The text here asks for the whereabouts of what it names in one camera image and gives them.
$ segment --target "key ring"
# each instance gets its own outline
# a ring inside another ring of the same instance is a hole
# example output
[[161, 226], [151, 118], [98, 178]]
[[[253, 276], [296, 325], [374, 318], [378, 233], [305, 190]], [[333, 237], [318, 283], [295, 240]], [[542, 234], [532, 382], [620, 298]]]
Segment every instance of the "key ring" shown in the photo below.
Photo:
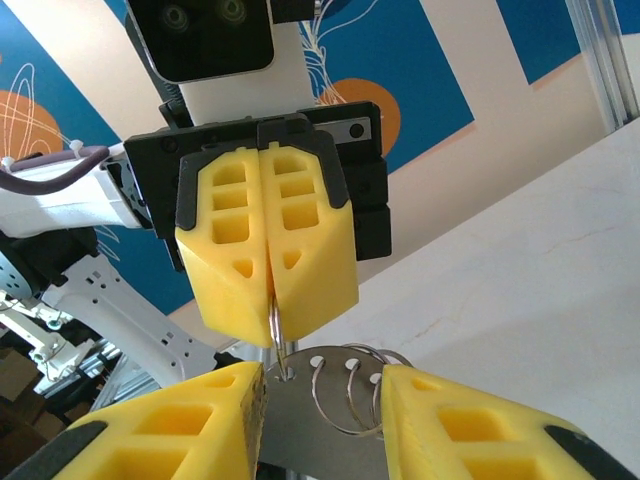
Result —
[[273, 340], [273, 346], [276, 350], [276, 360], [278, 362], [278, 368], [280, 369], [280, 380], [286, 382], [291, 380], [292, 375], [286, 365], [287, 349], [282, 334], [280, 309], [278, 308], [278, 301], [275, 296], [271, 299], [269, 305], [269, 329], [271, 331], [271, 340]]

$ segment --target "rectangular hole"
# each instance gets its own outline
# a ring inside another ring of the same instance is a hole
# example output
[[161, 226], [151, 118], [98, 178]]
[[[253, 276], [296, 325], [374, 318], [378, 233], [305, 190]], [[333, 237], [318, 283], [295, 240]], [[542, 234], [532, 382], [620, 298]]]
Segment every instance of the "rectangular hole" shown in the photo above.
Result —
[[438, 419], [454, 442], [499, 442], [511, 440], [504, 422], [481, 408], [443, 407]]
[[233, 190], [231, 192], [214, 192], [213, 209], [227, 210], [229, 208], [241, 208], [249, 205], [247, 202], [247, 191]]
[[303, 172], [307, 169], [302, 158], [294, 156], [277, 157], [273, 160], [273, 171], [276, 175], [285, 173]]
[[242, 163], [232, 163], [218, 168], [213, 174], [213, 186], [231, 185], [242, 183], [247, 180], [244, 165]]
[[187, 455], [186, 451], [128, 448], [116, 451], [99, 467], [96, 480], [170, 480]]
[[297, 180], [284, 181], [280, 184], [280, 196], [282, 198], [297, 197], [314, 193], [313, 179], [303, 177]]
[[217, 244], [240, 243], [249, 239], [249, 215], [213, 220], [212, 240]]
[[534, 458], [473, 458], [463, 460], [473, 480], [548, 480]]
[[282, 222], [287, 230], [315, 227], [319, 223], [316, 202], [285, 205], [282, 207]]
[[139, 435], [198, 435], [211, 417], [209, 405], [165, 405], [136, 428]]

